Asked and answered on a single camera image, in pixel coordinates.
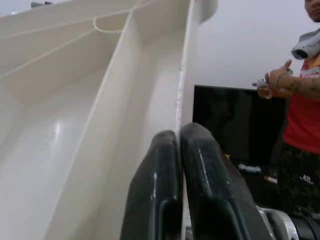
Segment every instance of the bracelet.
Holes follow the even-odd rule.
[[[282,73],[280,76],[278,76],[277,80],[275,81],[275,88],[279,88],[279,81],[283,77],[283,75],[287,75],[287,73]]]

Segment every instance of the white plastic tray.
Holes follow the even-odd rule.
[[[192,120],[208,6],[77,0],[1,19],[0,239],[119,238],[151,139]]]

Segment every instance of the person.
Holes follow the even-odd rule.
[[[305,0],[305,10],[320,23],[320,0]],[[268,87],[257,92],[261,98],[271,92],[272,97],[290,99],[279,160],[282,209],[320,213],[320,54],[304,61],[300,77],[287,74],[291,63],[266,73]]]

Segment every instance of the black screen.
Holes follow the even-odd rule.
[[[249,89],[195,86],[193,122],[209,129],[230,159],[277,164],[287,101]]]

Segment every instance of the hand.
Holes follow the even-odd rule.
[[[269,73],[266,73],[264,77],[265,77],[265,80],[268,82]],[[252,86],[256,87],[257,83],[256,82],[252,83]],[[265,99],[267,96],[270,95],[271,90],[268,87],[258,87],[257,92],[260,98]]]
[[[270,76],[268,73],[266,73],[266,75],[268,75],[268,78],[265,77],[265,80],[266,80],[266,83],[268,84],[270,89],[276,89],[276,83],[277,83],[278,78],[282,74],[288,74],[288,69],[289,69],[291,63],[292,63],[291,60],[286,61],[286,63],[284,64],[283,67],[271,71]]]

